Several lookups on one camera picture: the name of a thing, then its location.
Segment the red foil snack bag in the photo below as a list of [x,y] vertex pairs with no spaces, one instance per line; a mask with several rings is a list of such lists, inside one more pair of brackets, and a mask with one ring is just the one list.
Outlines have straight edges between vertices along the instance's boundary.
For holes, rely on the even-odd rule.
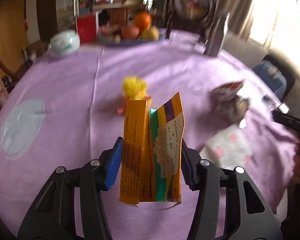
[[249,99],[239,95],[243,86],[244,81],[225,83],[210,93],[215,112],[232,124],[239,125],[250,106]]

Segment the orange yellow carton box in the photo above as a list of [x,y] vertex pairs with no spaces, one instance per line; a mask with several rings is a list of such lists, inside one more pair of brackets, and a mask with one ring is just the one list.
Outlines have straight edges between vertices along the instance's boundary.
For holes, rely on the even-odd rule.
[[181,202],[181,144],[185,128],[179,93],[158,109],[129,100],[123,130],[119,200]]

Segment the yellow pompom toy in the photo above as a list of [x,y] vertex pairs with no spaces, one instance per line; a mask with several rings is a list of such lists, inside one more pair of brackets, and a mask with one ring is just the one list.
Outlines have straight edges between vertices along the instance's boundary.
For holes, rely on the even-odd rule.
[[125,98],[125,105],[117,109],[118,114],[125,112],[129,100],[146,100],[148,108],[152,98],[147,94],[147,82],[138,76],[127,76],[123,80],[122,90]]

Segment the blue jacket on chair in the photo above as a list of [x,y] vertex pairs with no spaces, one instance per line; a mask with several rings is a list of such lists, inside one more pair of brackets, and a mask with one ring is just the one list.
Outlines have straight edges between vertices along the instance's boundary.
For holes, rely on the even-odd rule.
[[253,72],[282,100],[286,89],[287,80],[284,75],[270,61],[261,61],[252,68]]

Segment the purple tablecloth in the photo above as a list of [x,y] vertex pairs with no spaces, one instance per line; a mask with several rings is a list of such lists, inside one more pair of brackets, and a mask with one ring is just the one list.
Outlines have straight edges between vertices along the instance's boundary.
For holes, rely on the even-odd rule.
[[245,168],[276,210],[293,173],[296,138],[273,121],[262,100],[273,93],[252,70],[226,51],[205,56],[194,39],[174,31],[168,41],[83,47],[31,67],[0,111],[0,218],[12,233],[56,167],[81,167],[122,135],[125,117],[117,109],[130,75],[146,80],[153,108],[180,94],[184,140],[196,150],[229,125],[215,114],[211,90],[244,81],[250,108],[243,134],[253,152]]

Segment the silver metal bottle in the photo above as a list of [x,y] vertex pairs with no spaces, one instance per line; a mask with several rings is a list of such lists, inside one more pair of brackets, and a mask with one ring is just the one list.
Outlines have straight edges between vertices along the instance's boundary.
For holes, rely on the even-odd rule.
[[225,12],[217,16],[215,19],[209,33],[209,38],[207,39],[204,55],[209,57],[218,57],[220,54],[228,31],[229,16],[230,13]]

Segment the round embroidered screen ornament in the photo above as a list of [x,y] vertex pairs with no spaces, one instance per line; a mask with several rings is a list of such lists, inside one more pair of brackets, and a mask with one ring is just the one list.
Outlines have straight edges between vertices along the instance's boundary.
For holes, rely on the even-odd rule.
[[167,0],[165,9],[166,37],[172,30],[182,30],[199,35],[199,42],[206,43],[218,0]]

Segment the white ceramic lidded jar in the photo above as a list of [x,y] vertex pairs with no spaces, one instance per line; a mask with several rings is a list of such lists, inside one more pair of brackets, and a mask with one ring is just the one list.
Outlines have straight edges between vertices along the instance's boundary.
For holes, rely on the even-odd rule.
[[60,58],[78,51],[80,45],[80,38],[75,30],[64,30],[50,39],[47,52],[51,57]]

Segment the yellow pear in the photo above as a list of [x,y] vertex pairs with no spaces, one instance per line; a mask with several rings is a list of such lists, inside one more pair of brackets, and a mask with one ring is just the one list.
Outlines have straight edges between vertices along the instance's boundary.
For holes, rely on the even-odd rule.
[[155,40],[157,41],[160,37],[160,31],[156,26],[150,26],[140,34],[141,40]]

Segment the blue fruit plate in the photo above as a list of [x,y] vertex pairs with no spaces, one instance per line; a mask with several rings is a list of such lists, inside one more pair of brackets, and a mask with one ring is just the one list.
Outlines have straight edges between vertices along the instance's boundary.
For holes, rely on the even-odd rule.
[[166,38],[166,33],[161,34],[156,27],[150,27],[141,32],[136,39],[124,39],[121,36],[121,29],[110,33],[98,33],[98,41],[109,46],[136,46],[147,42],[159,42]]

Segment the orange fruit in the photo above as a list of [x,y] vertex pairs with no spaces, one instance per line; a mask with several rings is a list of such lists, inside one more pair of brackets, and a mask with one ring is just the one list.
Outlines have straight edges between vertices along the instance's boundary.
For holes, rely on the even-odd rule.
[[134,17],[133,25],[138,27],[140,32],[147,30],[152,22],[152,16],[146,11],[142,11]]

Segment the red white box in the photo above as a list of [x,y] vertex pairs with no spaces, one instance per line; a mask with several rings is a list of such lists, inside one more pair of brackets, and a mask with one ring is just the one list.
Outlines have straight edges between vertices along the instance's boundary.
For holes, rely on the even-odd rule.
[[76,17],[76,29],[81,44],[97,42],[97,19],[95,14]]

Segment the red apple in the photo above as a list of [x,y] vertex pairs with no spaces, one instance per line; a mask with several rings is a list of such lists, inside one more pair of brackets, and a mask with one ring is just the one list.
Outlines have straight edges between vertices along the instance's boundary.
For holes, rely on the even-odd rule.
[[135,25],[127,25],[121,29],[121,38],[124,40],[137,40],[139,34],[140,28]]

